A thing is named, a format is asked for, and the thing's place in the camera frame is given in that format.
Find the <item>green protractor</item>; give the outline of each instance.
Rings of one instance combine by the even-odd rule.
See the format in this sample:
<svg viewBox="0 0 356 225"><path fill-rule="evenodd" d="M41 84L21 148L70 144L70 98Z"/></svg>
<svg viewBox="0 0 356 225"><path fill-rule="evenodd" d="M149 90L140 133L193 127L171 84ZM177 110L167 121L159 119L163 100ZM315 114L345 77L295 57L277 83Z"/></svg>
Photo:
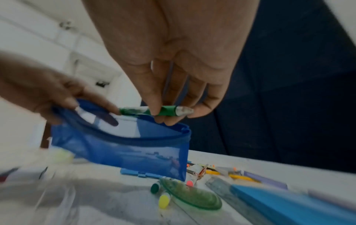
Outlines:
<svg viewBox="0 0 356 225"><path fill-rule="evenodd" d="M223 205L220 197L215 193L167 178L160 178L159 181L168 193L191 206L205 210L218 210Z"/></svg>

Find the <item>ruler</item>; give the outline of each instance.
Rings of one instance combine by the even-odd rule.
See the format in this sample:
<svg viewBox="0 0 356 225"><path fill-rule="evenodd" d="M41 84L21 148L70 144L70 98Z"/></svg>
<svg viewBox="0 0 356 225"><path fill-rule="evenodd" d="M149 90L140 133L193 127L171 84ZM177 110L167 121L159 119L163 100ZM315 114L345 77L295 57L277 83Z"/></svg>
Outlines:
<svg viewBox="0 0 356 225"><path fill-rule="evenodd" d="M207 185L212 191L214 191L253 225L275 225L259 211L255 210L243 200L232 194L230 192L231 184L228 182L217 177L212 177L205 183L205 185Z"/></svg>

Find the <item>pencil pouch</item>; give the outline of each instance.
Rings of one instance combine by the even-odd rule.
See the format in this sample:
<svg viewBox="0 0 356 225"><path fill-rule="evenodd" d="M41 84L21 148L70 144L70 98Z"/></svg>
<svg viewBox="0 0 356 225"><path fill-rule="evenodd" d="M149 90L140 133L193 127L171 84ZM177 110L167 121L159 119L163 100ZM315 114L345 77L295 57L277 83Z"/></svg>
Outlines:
<svg viewBox="0 0 356 225"><path fill-rule="evenodd" d="M187 125L157 124L148 115L113 116L92 102L78 102L81 110L52 108L63 120L51 128L53 146L93 163L185 180L191 137Z"/></svg>

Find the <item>green pen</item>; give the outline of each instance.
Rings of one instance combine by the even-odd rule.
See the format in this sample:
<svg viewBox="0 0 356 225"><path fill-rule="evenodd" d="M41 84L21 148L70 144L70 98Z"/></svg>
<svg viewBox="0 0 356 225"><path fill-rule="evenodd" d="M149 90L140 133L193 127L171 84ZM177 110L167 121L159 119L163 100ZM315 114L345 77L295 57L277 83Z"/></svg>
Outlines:
<svg viewBox="0 0 356 225"><path fill-rule="evenodd" d="M124 116L132 116L137 114L151 115L148 106L140 107L123 107L120 112ZM194 110L186 106L162 106L158 116L186 116L194 113Z"/></svg>

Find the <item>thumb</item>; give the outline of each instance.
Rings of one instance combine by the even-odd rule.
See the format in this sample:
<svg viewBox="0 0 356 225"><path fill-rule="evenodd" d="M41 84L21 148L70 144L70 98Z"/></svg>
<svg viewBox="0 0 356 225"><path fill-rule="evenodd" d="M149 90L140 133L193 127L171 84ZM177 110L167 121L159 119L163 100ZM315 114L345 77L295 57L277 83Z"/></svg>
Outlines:
<svg viewBox="0 0 356 225"><path fill-rule="evenodd" d="M143 65L120 63L120 66L149 107L151 114L157 115L161 111L162 96L158 81L152 73L151 63Z"/></svg>
<svg viewBox="0 0 356 225"><path fill-rule="evenodd" d="M41 76L41 79L38 80L38 84L55 104L68 109L75 109L79 106L74 96L57 78L57 76L65 76L64 74L56 71L44 71L44 73L44 76Z"/></svg>

